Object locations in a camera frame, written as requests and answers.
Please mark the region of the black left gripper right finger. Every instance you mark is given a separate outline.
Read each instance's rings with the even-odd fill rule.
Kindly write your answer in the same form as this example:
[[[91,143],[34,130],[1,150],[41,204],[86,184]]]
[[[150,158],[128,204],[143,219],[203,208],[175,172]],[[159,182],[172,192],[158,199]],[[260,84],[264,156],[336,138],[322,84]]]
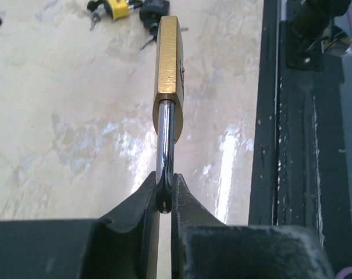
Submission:
[[[315,234],[299,226],[227,226],[176,174],[172,278],[334,278]]]

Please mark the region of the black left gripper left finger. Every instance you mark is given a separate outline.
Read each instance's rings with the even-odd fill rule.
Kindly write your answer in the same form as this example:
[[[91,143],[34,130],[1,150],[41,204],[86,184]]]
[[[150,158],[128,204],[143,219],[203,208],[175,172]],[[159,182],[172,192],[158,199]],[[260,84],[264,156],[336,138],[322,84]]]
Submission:
[[[155,278],[155,173],[97,219],[0,221],[0,278]]]

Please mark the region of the brass padlock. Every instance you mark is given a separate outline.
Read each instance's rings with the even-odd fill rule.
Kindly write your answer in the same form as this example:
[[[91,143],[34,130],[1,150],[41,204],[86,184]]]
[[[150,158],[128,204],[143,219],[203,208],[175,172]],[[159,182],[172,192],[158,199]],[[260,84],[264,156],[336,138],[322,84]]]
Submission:
[[[157,38],[152,118],[157,134],[156,204],[172,209],[174,148],[183,129],[184,64],[182,32],[177,16],[161,18]]]

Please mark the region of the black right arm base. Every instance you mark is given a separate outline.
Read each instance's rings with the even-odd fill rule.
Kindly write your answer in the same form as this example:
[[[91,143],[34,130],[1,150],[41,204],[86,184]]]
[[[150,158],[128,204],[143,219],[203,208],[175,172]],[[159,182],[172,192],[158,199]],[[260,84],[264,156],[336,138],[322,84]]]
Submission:
[[[350,1],[286,1],[286,65],[322,71],[324,55],[352,54]]]

